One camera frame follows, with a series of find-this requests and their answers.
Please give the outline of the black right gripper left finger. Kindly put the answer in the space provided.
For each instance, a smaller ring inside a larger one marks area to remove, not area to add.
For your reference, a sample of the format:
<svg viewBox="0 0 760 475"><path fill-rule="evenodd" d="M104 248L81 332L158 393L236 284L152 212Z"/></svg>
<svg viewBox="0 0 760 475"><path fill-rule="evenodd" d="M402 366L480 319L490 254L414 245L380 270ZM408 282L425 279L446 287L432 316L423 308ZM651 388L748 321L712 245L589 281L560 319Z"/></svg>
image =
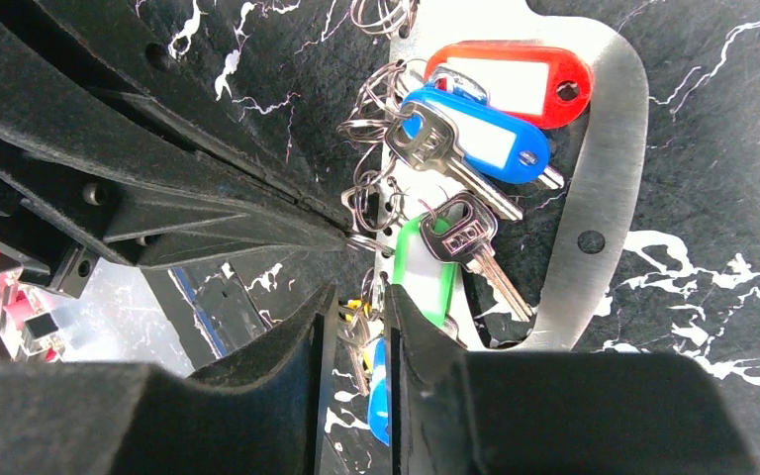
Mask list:
<svg viewBox="0 0 760 475"><path fill-rule="evenodd" d="M334 284L179 377L147 363L0 360L0 474L317 474Z"/></svg>

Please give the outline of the red key tag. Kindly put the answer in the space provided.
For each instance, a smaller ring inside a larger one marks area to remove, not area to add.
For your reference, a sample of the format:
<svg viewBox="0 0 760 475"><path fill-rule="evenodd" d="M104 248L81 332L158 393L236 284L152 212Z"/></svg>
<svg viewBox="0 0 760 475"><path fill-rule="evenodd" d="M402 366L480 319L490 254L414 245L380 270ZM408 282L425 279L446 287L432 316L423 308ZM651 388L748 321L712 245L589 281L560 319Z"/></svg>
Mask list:
<svg viewBox="0 0 760 475"><path fill-rule="evenodd" d="M584 113L595 87L592 68L573 51L526 41L464 41L440 48L426 75L448 66L484 87L488 104L533 125L562 128Z"/></svg>

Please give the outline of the blue key tag with key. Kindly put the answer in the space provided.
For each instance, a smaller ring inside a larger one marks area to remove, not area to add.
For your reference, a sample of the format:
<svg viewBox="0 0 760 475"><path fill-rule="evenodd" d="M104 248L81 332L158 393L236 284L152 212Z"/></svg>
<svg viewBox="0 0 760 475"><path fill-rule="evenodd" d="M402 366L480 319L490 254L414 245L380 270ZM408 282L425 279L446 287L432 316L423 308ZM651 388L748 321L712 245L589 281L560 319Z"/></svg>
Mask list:
<svg viewBox="0 0 760 475"><path fill-rule="evenodd" d="M549 164L547 137L533 124L462 96L425 86L410 93L387 126L390 153L416 171L435 171L460 183L500 218L523 210L495 181L560 189Z"/></svg>

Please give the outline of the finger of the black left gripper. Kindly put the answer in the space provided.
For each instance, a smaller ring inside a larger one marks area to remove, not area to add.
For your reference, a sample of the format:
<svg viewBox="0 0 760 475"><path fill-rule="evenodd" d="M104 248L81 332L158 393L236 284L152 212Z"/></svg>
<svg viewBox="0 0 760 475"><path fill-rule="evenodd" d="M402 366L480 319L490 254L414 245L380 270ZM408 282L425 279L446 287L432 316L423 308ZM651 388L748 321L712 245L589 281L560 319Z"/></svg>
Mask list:
<svg viewBox="0 0 760 475"><path fill-rule="evenodd" d="M0 1L0 140L288 229L346 226L333 199L213 102L120 1Z"/></svg>
<svg viewBox="0 0 760 475"><path fill-rule="evenodd" d="M288 229L234 207L87 175L0 140L0 251L19 263L24 283L71 297L99 259L162 269L274 248L338 250L345 230Z"/></svg>

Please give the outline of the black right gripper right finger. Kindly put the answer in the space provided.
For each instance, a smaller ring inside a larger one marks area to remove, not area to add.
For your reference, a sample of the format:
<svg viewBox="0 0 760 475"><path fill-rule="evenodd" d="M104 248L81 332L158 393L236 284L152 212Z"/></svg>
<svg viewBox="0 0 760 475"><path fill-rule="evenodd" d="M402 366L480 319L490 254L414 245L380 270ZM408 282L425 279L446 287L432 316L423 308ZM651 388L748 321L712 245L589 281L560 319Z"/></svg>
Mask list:
<svg viewBox="0 0 760 475"><path fill-rule="evenodd" d="M396 474L752 474L708 374L668 353L472 351L385 302Z"/></svg>

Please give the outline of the green key tag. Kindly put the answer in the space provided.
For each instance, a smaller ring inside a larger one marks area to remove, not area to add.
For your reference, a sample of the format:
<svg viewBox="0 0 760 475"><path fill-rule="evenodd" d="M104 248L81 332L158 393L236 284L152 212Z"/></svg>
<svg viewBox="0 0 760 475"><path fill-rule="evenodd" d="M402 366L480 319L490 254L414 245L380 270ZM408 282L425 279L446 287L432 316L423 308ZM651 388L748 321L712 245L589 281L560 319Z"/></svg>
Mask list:
<svg viewBox="0 0 760 475"><path fill-rule="evenodd" d="M391 283L401 285L424 317L438 328L449 312L457 263L445 263L429 252L420 233L427 215L407 221L400 229L394 254Z"/></svg>

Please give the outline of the blue key tag front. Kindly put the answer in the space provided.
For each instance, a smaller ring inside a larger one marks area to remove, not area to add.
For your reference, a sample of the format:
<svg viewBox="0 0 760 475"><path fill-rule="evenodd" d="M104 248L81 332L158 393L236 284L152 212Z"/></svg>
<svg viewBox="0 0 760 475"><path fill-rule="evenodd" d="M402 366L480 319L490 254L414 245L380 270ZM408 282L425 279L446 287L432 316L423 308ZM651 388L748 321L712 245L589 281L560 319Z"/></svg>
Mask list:
<svg viewBox="0 0 760 475"><path fill-rule="evenodd" d="M367 423L372 435L389 446L391 441L389 433L390 405L388 402L386 343L384 338L377 340L371 355Z"/></svg>

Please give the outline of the cluster of tagged keys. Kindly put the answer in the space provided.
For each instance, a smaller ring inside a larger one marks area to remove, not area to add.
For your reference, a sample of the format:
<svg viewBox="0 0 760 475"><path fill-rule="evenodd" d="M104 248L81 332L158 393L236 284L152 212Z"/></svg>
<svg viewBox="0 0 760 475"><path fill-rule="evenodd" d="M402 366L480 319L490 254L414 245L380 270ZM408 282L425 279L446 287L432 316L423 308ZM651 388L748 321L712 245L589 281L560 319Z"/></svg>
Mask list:
<svg viewBox="0 0 760 475"><path fill-rule="evenodd" d="M409 36L419 4L381 1L376 6L377 17L366 19L366 4L356 1L351 5L350 17L364 32L385 36L392 42ZM445 325L438 329L466 349L492 351L497 346L478 334L476 315L462 294L462 279L474 275L483 278L492 290L496 311L514 321L530 323L535 311L496 262L492 246L501 226L521 220L498 217L460 183L435 171L414 170L392 155L384 140L387 126L400 112L404 99L425 86L491 107L484 87L448 66L441 65L432 75L426 75L427 61L433 54L428 58L390 59L377 69L360 86L348 118L338 128L349 140L382 151L380 168L356 167L353 186L341 196L361 238L378 236L378 269L372 295L365 300L362 313L369 319L385 318L381 298L394 285L391 277L398 233L407 221L426 214L420 233L430 254L441 262L458 264L449 312Z"/></svg>

